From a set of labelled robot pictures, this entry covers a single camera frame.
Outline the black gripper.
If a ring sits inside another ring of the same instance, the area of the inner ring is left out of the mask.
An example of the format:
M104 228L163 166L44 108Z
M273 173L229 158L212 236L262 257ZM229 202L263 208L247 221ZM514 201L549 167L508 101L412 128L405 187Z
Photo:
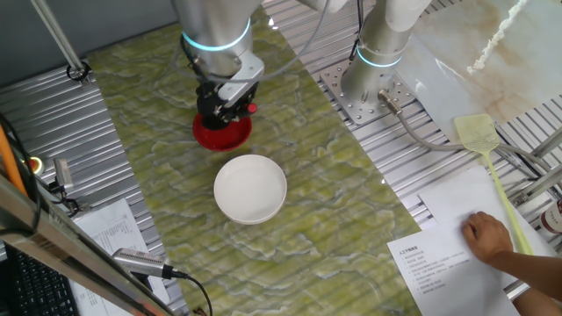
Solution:
M220 108L218 119L225 125L250 119L257 112L254 98L258 86L258 83L251 86L244 85L241 91L238 91L232 99L228 99Z

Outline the person right hand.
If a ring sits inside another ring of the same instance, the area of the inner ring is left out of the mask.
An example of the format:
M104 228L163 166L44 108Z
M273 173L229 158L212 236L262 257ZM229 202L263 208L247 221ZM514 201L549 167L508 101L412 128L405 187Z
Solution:
M505 254L514 252L508 229L485 212L471 214L461 232L472 253L490 266L496 267Z

